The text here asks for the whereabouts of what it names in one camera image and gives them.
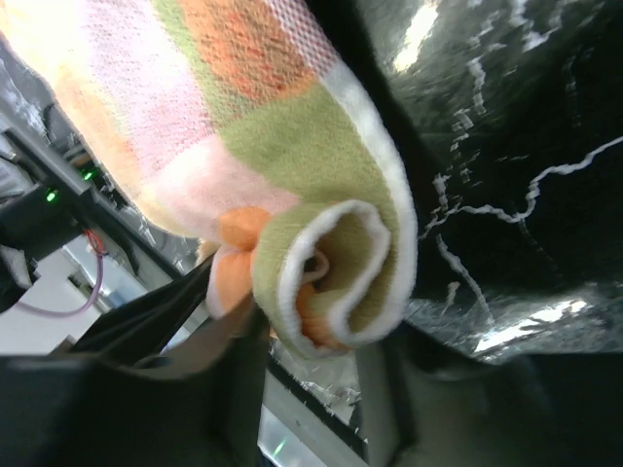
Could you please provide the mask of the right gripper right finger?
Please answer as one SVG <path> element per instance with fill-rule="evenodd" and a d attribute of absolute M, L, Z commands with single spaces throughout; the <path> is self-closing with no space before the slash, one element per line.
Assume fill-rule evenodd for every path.
<path fill-rule="evenodd" d="M 622 357 L 530 353 L 493 365 L 401 325 L 357 352 L 373 466 L 618 466 Z"/>

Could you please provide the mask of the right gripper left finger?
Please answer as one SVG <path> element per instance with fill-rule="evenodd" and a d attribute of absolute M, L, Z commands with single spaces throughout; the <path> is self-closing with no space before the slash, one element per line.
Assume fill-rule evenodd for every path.
<path fill-rule="evenodd" d="M 1 360 L 5 466 L 253 466 L 269 326 L 251 297 L 169 341 L 209 265 L 101 316 L 73 346 Z"/>

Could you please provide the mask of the orange blue dotted towel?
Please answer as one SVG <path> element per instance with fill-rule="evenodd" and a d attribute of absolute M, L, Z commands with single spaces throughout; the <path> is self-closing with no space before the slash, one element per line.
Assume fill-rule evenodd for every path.
<path fill-rule="evenodd" d="M 399 324 L 406 170 L 305 2 L 5 1 L 1 34 L 145 217 L 214 252 L 212 316 L 252 298 L 310 358 Z"/>

